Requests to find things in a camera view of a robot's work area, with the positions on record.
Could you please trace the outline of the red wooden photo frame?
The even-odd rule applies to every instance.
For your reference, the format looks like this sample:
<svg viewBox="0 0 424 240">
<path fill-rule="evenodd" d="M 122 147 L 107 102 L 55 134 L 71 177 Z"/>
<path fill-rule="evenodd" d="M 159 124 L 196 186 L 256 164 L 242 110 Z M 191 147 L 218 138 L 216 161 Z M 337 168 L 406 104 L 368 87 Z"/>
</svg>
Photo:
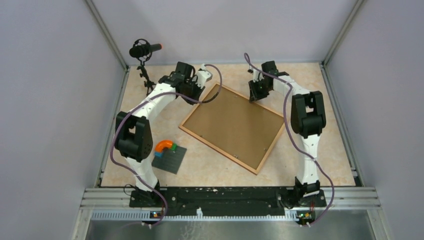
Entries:
<svg viewBox="0 0 424 240">
<path fill-rule="evenodd" d="M 179 128 L 252 174 L 258 175 L 285 129 L 284 117 L 248 97 L 215 83 Z"/>
</svg>

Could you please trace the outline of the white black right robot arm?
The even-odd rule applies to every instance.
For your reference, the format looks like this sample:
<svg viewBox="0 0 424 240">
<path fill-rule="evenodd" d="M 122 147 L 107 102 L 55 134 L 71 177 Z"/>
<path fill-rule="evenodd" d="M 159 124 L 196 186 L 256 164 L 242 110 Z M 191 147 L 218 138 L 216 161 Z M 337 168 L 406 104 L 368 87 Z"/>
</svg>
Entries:
<svg viewBox="0 0 424 240">
<path fill-rule="evenodd" d="M 285 71 L 278 71 L 274 61 L 260 68 L 249 64 L 249 101 L 266 98 L 271 91 L 284 95 L 283 117 L 286 131 L 294 148 L 299 152 L 299 167 L 293 187 L 293 200 L 307 206 L 318 195 L 321 183 L 318 172 L 318 146 L 327 124 L 324 98 L 321 91 L 311 91 L 299 85 Z"/>
</svg>

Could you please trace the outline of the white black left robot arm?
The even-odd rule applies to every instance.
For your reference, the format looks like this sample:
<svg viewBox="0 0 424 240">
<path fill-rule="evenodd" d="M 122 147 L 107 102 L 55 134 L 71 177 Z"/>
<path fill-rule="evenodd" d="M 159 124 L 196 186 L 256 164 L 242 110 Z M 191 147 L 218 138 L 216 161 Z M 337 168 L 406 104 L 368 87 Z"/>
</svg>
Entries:
<svg viewBox="0 0 424 240">
<path fill-rule="evenodd" d="M 153 90 L 129 112 L 116 116 L 113 147 L 125 158 L 135 177 L 135 191 L 149 207 L 160 202 L 159 180 L 152 167 L 154 148 L 151 122 L 178 97 L 190 104 L 199 103 L 205 84 L 213 77 L 202 64 L 199 69 L 178 62 L 175 70 L 162 76 Z"/>
</svg>

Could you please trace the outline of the black microphone tripod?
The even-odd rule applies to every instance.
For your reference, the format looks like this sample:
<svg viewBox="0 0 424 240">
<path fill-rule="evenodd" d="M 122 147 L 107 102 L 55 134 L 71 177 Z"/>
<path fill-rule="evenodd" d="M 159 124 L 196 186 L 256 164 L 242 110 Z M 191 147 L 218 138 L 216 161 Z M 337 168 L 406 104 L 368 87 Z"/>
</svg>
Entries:
<svg viewBox="0 0 424 240">
<path fill-rule="evenodd" d="M 148 96 L 154 90 L 156 83 L 150 80 L 144 63 L 141 63 L 137 70 L 140 70 L 139 76 L 144 78 L 144 87 L 146 88 L 146 96 Z"/>
</svg>

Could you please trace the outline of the green lego brick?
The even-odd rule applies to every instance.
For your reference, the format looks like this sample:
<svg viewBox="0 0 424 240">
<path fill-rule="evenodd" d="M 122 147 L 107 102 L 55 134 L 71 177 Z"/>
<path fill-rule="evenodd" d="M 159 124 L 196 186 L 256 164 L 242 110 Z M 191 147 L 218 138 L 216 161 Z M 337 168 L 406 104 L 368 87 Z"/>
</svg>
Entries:
<svg viewBox="0 0 424 240">
<path fill-rule="evenodd" d="M 169 148 L 171 151 L 175 151 L 177 149 L 178 145 L 173 143 L 172 146 Z"/>
</svg>

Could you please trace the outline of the orange curved lego piece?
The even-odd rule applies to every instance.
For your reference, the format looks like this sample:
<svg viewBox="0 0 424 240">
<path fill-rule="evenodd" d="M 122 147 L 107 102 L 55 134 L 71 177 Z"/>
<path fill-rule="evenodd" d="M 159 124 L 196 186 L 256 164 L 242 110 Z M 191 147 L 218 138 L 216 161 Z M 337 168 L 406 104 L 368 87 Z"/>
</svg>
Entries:
<svg viewBox="0 0 424 240">
<path fill-rule="evenodd" d="M 164 149 L 172 149 L 174 145 L 174 142 L 171 140 L 162 140 L 156 144 L 154 151 L 156 153 L 163 153 Z"/>
</svg>

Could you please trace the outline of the blue lego brick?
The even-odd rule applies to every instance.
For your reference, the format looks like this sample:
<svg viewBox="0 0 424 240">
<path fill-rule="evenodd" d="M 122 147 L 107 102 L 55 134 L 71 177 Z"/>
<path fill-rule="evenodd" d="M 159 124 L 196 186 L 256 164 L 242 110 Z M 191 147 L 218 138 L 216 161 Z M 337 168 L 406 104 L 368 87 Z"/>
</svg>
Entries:
<svg viewBox="0 0 424 240">
<path fill-rule="evenodd" d="M 155 157 L 158 157 L 158 158 L 161 158 L 163 154 L 164 154 L 163 152 L 158 152 L 158 151 L 154 153 Z"/>
</svg>

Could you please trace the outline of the grey lego baseplate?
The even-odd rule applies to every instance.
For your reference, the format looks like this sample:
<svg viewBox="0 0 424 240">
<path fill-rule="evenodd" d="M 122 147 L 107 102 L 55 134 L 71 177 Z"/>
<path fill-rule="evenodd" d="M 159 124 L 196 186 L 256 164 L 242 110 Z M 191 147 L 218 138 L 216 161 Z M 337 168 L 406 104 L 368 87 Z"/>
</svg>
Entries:
<svg viewBox="0 0 424 240">
<path fill-rule="evenodd" d="M 162 157 L 155 157 L 152 166 L 165 172 L 176 175 L 181 167 L 187 149 L 177 146 L 175 151 L 165 148 Z"/>
</svg>

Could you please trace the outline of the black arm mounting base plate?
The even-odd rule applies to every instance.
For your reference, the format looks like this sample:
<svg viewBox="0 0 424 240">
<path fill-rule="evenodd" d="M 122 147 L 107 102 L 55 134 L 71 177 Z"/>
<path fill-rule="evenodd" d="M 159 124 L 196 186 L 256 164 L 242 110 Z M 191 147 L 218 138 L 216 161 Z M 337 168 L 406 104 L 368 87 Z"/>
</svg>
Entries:
<svg viewBox="0 0 424 240">
<path fill-rule="evenodd" d="M 206 217 L 282 216 L 295 207 L 312 210 L 326 207 L 321 191 L 317 195 L 295 199 L 294 190 L 284 186 L 256 187 L 162 187 L 158 199 L 148 201 L 133 190 L 131 208 L 159 208 L 165 215 L 193 216 L 200 209 Z"/>
</svg>

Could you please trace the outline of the aluminium front rail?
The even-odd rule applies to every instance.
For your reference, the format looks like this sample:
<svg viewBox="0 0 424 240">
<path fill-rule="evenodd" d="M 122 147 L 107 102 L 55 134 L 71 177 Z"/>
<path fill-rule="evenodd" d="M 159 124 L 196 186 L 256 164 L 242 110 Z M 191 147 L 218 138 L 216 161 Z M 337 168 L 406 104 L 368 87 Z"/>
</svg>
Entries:
<svg viewBox="0 0 424 240">
<path fill-rule="evenodd" d="M 312 220 L 324 210 L 359 211 L 381 208 L 372 187 L 325 187 L 301 200 L 282 187 L 168 187 L 166 203 L 147 205 L 122 188 L 89 188 L 80 208 L 94 220 L 121 221 L 298 221 Z"/>
</svg>

